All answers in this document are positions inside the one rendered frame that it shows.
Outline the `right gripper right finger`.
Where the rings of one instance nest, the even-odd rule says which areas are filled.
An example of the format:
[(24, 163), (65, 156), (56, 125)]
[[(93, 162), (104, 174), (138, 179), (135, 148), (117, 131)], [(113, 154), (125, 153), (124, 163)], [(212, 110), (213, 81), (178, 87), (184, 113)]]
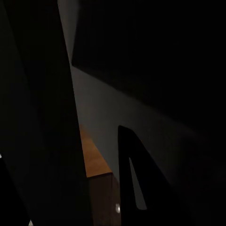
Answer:
[[(135, 132), (118, 126), (121, 226), (198, 226)], [(137, 208), (129, 157), (147, 210)]]

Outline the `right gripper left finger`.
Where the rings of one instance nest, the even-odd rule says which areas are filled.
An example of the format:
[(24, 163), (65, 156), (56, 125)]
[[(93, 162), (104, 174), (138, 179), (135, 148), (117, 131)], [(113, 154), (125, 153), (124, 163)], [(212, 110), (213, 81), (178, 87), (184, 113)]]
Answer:
[(29, 222), (20, 194), (0, 157), (0, 226), (28, 226)]

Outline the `keyboard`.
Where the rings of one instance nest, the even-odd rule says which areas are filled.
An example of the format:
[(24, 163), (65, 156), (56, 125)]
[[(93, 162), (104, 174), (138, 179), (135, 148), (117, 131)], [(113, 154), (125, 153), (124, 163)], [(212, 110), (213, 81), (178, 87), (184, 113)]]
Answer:
[(0, 0), (0, 157), (33, 226), (94, 226), (58, 0)]

